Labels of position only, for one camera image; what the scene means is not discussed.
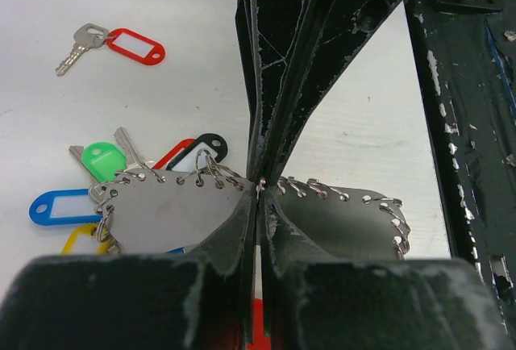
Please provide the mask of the yellow key tag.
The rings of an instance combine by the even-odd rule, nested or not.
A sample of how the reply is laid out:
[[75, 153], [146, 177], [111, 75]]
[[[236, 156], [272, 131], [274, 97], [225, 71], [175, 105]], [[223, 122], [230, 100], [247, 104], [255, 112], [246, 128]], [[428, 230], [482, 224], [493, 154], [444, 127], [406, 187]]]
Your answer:
[[99, 242], [97, 240], [97, 224], [85, 223], [76, 227], [69, 235], [61, 250], [63, 255], [77, 254], [106, 254], [112, 242]]

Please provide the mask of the black key tag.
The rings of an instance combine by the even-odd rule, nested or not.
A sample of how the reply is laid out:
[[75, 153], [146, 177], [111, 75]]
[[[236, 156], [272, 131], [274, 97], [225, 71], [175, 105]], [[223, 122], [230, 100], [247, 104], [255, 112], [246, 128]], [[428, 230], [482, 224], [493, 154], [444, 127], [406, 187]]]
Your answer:
[[206, 167], [206, 154], [216, 162], [221, 162], [228, 154], [226, 140], [215, 133], [204, 133], [182, 146], [166, 165], [165, 169], [173, 172], [192, 173], [195, 169]]

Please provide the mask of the green key tag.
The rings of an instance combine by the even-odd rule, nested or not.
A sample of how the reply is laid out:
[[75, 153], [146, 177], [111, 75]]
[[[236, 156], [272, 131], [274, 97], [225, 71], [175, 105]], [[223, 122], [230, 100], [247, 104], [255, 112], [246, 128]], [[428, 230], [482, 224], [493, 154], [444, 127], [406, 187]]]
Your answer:
[[117, 171], [127, 168], [125, 154], [112, 143], [96, 142], [87, 147], [73, 145], [69, 152], [98, 183], [114, 180]]

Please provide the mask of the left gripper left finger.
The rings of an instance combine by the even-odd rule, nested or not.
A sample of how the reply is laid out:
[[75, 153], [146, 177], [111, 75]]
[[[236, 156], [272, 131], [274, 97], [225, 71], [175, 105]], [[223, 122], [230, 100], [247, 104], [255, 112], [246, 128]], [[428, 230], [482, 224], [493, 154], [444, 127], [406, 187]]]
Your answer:
[[229, 218], [192, 251], [202, 276], [190, 349], [244, 349], [252, 339], [256, 195], [245, 190]]

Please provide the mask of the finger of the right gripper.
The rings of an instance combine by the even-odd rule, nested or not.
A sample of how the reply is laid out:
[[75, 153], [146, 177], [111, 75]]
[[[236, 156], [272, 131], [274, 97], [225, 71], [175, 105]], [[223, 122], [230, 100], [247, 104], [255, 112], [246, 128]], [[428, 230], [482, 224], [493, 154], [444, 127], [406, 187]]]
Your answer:
[[283, 100], [264, 143], [262, 178], [278, 181], [304, 126], [343, 71], [402, 0], [317, 0], [303, 24], [289, 61], [292, 75], [278, 95]]
[[279, 174], [293, 83], [317, 0], [238, 0], [235, 24], [250, 111], [247, 175]]

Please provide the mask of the metal key holder red handle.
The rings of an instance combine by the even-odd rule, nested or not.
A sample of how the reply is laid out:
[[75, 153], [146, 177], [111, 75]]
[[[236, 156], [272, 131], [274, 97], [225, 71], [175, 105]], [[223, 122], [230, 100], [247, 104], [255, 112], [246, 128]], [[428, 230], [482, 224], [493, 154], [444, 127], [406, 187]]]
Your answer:
[[[260, 189], [243, 177], [221, 169], [210, 174], [162, 172], [164, 183], [147, 175], [144, 181], [119, 174], [105, 190], [100, 237], [125, 254], [163, 254], [176, 250], [188, 260], [175, 269], [148, 263], [144, 279], [133, 280], [123, 299], [123, 319], [144, 325], [144, 337], [189, 347], [189, 323], [202, 276], [192, 251], [230, 216], [245, 190], [256, 195], [256, 245], [260, 252], [259, 200], [269, 190], [285, 215], [338, 260], [400, 260], [410, 250], [410, 227], [402, 202], [362, 189], [326, 185], [316, 179], [280, 177]], [[302, 283], [295, 279], [300, 264], [289, 271], [289, 306], [283, 318], [284, 339], [302, 328], [298, 310]]]

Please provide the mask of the key with red tag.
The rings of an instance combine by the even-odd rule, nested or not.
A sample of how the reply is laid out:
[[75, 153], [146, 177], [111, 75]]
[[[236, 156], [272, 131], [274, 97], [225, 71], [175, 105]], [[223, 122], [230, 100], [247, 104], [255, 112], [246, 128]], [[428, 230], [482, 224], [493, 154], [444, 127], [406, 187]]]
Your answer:
[[125, 27], [109, 30], [87, 23], [76, 30], [73, 40], [71, 52], [56, 67], [58, 77], [64, 76], [89, 50], [104, 46], [146, 66], [158, 65], [166, 57], [165, 48], [161, 43]]

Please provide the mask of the silver key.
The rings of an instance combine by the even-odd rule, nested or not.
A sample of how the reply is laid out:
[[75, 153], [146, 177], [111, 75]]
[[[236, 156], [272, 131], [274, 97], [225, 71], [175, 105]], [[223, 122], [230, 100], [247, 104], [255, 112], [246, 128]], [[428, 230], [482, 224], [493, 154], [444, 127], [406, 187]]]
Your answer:
[[115, 131], [114, 138], [122, 148], [127, 163], [127, 168], [122, 170], [120, 174], [134, 177], [138, 181], [144, 181], [147, 175], [149, 175], [153, 176], [159, 183], [165, 182], [165, 177], [154, 171], [145, 163], [144, 158], [136, 149], [131, 137], [128, 135], [128, 132], [124, 127], [119, 127]]

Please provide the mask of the blue key tag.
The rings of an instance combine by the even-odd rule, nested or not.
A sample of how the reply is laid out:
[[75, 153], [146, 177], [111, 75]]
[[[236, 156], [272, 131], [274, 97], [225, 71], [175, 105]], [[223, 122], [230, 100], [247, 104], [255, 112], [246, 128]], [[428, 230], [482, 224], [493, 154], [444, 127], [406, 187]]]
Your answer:
[[98, 223], [96, 202], [87, 189], [53, 190], [41, 194], [29, 208], [33, 223], [43, 227]]

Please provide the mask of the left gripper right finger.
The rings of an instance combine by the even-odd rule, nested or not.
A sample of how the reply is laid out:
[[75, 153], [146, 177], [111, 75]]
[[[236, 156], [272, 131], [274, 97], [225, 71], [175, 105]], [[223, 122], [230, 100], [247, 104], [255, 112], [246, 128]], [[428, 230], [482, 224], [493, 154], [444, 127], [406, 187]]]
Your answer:
[[281, 205], [266, 190], [259, 200], [258, 222], [264, 298], [264, 332], [271, 348], [282, 349], [283, 318], [289, 306], [287, 282], [289, 271], [299, 263], [337, 261], [297, 227], [282, 210]]

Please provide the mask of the red key tag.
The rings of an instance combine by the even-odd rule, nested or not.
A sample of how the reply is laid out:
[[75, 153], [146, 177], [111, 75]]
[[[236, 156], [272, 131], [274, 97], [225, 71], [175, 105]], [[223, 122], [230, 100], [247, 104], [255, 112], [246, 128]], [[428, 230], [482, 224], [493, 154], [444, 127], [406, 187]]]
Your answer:
[[153, 166], [153, 169], [165, 169], [167, 164], [172, 161], [177, 155], [189, 147], [195, 138], [187, 138], [176, 144], [171, 150], [169, 150], [161, 159], [159, 159]]

